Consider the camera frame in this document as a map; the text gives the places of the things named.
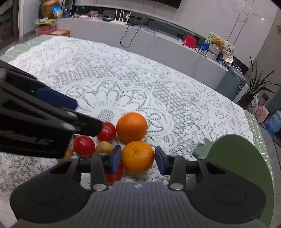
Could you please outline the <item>red tomato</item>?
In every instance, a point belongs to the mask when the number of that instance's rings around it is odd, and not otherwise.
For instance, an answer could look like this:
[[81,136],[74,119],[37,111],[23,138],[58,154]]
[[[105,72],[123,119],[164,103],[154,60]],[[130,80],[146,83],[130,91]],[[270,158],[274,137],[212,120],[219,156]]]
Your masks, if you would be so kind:
[[79,156],[89,157],[95,152],[95,143],[90,137],[79,135],[73,140],[73,149]]
[[123,171],[122,164],[120,163],[115,174],[105,174],[105,177],[107,183],[109,185],[112,185],[114,182],[120,181],[123,178],[123,175],[124,175],[124,171]]
[[116,128],[114,124],[112,124],[111,122],[103,122],[102,130],[97,135],[97,139],[101,142],[106,141],[112,143],[115,137],[116,137]]

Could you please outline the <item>orange fruit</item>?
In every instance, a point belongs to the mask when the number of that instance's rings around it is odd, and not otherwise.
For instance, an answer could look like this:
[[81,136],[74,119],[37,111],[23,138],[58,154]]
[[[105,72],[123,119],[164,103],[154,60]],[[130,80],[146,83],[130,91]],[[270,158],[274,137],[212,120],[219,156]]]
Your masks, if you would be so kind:
[[141,141],[147,131],[148,123],[139,113],[127,113],[116,124],[116,133],[125,142]]
[[143,141],[133,141],[122,149],[122,166],[130,174],[143,174],[153,165],[153,148]]

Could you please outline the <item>brown kiwi fruit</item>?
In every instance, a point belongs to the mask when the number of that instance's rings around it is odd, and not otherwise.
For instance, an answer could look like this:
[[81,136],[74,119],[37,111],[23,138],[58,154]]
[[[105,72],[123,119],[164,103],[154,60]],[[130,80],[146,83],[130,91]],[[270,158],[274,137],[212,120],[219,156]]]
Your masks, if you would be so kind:
[[113,145],[107,141],[101,141],[95,148],[95,154],[109,154],[113,151]]

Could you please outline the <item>green plastic bowl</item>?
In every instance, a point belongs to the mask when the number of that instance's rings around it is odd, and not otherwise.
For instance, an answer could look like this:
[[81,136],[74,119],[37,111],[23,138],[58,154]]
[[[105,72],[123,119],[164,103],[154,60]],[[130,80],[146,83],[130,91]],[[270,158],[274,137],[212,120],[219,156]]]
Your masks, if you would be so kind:
[[198,145],[186,172],[195,175],[188,191],[201,227],[269,227],[274,208],[269,168],[247,139],[228,134]]

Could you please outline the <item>orange wooden box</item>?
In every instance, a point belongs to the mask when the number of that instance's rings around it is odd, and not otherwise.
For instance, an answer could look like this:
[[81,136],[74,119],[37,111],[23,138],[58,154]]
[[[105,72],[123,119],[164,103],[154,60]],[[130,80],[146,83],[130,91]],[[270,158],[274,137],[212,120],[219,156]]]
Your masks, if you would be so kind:
[[55,30],[53,32],[50,32],[49,35],[69,37],[70,36],[70,31],[69,30]]

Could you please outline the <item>golden round vase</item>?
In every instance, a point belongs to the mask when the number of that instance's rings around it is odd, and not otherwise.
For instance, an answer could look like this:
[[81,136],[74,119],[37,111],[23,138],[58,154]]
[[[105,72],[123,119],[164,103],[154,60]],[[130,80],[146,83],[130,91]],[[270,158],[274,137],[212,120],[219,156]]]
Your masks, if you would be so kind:
[[42,3],[41,12],[44,18],[53,18],[52,7],[59,6],[59,0],[47,0]]

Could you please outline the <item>blue snack bag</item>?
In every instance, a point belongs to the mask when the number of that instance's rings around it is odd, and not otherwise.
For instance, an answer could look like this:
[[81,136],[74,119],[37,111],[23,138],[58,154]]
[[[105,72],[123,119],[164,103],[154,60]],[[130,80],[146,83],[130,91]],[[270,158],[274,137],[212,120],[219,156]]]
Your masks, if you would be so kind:
[[59,18],[62,18],[62,16],[63,16],[63,9],[61,8],[61,6],[53,6],[51,8],[51,12],[52,12],[54,18],[59,19]]

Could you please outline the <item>grey pedal trash bin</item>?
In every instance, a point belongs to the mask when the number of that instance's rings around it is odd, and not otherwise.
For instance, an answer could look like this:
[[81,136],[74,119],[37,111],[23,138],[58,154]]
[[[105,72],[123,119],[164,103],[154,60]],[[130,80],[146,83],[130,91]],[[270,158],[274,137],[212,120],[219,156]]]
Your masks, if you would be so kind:
[[247,93],[249,86],[246,77],[241,71],[230,67],[218,84],[216,91],[232,102],[238,103]]

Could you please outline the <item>blue water jug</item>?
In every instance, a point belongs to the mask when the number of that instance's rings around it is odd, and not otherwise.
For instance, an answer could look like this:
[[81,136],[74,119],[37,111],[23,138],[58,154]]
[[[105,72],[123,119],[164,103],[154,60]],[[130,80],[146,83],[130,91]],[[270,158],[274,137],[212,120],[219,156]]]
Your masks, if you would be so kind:
[[280,130],[281,127],[281,119],[280,119],[281,111],[277,110],[265,123],[267,127],[267,131],[274,135]]

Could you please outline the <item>grey marble TV cabinet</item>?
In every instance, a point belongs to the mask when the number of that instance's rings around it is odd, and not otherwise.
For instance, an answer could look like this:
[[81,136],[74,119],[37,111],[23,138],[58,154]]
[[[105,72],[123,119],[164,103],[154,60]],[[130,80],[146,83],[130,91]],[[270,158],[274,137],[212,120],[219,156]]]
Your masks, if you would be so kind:
[[124,49],[178,70],[215,89],[227,69],[198,54],[177,39],[139,26],[118,25],[100,19],[62,18],[57,28],[70,36]]

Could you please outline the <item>potted long-leaf plant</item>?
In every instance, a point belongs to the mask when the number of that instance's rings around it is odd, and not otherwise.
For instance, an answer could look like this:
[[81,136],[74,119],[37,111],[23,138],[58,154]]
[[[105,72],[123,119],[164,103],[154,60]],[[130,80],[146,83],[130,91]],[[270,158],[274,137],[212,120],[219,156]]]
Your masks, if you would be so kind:
[[267,86],[275,85],[275,86],[280,87],[280,84],[272,83],[267,80],[269,78],[269,76],[271,76],[275,72],[275,70],[271,71],[265,77],[262,77],[263,71],[258,75],[257,60],[253,61],[251,56],[250,56],[250,70],[252,73],[251,77],[248,74],[245,74],[247,76],[247,78],[249,79],[249,81],[248,81],[249,89],[247,90],[246,95],[244,97],[242,97],[242,99],[239,100],[239,102],[238,102],[238,105],[244,110],[246,110],[247,106],[252,102],[252,100],[254,99],[254,95],[257,95],[259,92],[267,91],[269,93],[274,94],[274,92],[272,90],[270,90]]

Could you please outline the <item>white wifi router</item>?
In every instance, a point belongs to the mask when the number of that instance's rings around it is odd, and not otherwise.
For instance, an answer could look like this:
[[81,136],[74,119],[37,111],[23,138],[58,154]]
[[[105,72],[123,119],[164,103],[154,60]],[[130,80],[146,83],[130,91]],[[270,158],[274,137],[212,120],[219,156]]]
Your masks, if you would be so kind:
[[125,12],[124,10],[115,11],[115,17],[111,18],[110,23],[118,24],[118,25],[127,25],[129,22],[129,18],[131,16],[131,12]]

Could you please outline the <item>red box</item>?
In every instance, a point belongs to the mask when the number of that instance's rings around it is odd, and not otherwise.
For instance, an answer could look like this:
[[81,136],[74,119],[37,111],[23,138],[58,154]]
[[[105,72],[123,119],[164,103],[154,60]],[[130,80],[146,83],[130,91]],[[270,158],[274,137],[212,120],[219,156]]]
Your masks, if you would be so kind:
[[182,45],[193,49],[195,47],[196,43],[197,43],[197,40],[194,37],[185,35]]

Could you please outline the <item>teddy bear plush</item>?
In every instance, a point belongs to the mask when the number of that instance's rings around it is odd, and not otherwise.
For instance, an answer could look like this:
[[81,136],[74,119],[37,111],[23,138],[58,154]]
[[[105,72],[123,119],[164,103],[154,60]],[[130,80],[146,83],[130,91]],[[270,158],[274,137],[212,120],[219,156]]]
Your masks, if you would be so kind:
[[218,55],[219,52],[222,51],[224,45],[225,41],[221,37],[216,36],[214,39],[211,40],[209,51]]

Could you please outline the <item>black television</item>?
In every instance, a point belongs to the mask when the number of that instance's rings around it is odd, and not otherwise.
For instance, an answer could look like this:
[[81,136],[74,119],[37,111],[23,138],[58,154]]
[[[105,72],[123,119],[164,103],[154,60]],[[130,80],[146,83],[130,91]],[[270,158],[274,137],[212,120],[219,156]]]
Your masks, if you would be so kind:
[[178,9],[181,5],[181,0],[152,0],[152,1],[170,6],[175,9]]

